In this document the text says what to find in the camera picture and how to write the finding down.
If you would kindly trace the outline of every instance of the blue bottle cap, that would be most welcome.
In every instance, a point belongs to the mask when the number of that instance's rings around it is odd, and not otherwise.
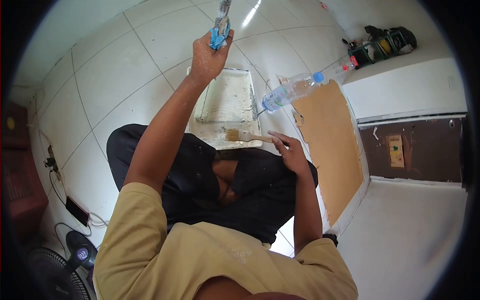
[[[324,75],[322,74],[322,72],[314,73],[314,74],[313,74],[313,79],[314,79],[316,82],[322,82],[322,81],[324,80]]]

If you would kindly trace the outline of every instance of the power cord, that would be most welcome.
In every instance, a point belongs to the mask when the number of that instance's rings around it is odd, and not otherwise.
[[[100,224],[95,224],[95,223],[92,221],[92,219],[90,219],[90,220],[89,220],[89,221],[90,221],[90,225],[92,225],[93,227],[103,227],[103,226],[108,227],[108,221],[106,222],[104,219],[102,219],[102,217],[100,217],[100,216],[97,215],[96,213],[90,212],[89,214],[92,215],[92,216],[97,217],[97,218],[102,222],[102,223],[100,223]]]
[[[53,191],[55,192],[55,194],[57,194],[57,197],[60,199],[60,202],[63,203],[63,205],[67,205],[66,202],[64,202],[60,195],[57,193],[57,190],[55,189],[55,185],[53,184],[53,181],[52,181],[52,177],[51,177],[51,174],[52,174],[53,170],[50,170],[50,173],[48,174],[48,178],[50,179],[50,183],[52,184],[52,188],[53,188]]]
[[[86,235],[86,234],[84,234],[83,232],[79,232],[78,230],[73,229],[72,227],[70,227],[70,225],[65,224],[65,223],[63,223],[63,222],[59,222],[59,223],[55,224],[55,226],[53,227],[53,231],[55,231],[55,235],[57,236],[57,239],[59,240],[59,243],[60,243],[60,246],[61,246],[62,249],[63,249],[63,252],[65,253],[65,257],[67,257],[67,250],[66,250],[65,247],[63,246],[63,243],[61,242],[60,237],[59,237],[59,235],[58,235],[58,233],[57,233],[57,226],[60,225],[60,224],[65,225],[66,227],[70,228],[72,231],[76,231],[76,232],[80,233],[80,234],[83,235],[83,236],[89,237],[89,236],[92,235],[92,229],[90,228],[90,226],[88,226],[88,228],[90,229],[90,233],[89,233],[88,235]]]

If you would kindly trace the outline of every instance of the black pants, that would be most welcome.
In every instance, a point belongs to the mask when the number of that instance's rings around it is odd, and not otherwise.
[[[130,124],[116,129],[108,138],[107,156],[117,188],[121,189],[133,152],[146,125]],[[199,206],[198,200],[216,202],[219,185],[212,170],[216,150],[193,134],[185,133],[177,156],[164,182],[162,205],[168,230],[177,222],[208,222],[273,243],[278,229],[295,210],[296,175],[280,156],[261,149],[239,149],[232,190],[240,196],[218,209]],[[317,171],[310,164],[315,186]]]

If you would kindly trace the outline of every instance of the brush bristles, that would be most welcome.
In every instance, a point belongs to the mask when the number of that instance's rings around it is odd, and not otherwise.
[[[225,139],[230,142],[239,141],[239,130],[227,129],[227,133],[225,134]]]

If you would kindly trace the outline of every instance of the fan grille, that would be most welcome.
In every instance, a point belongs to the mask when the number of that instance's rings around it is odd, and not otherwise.
[[[90,295],[78,273],[65,268],[67,261],[55,251],[39,247],[28,257],[37,279],[55,299],[90,300]]]

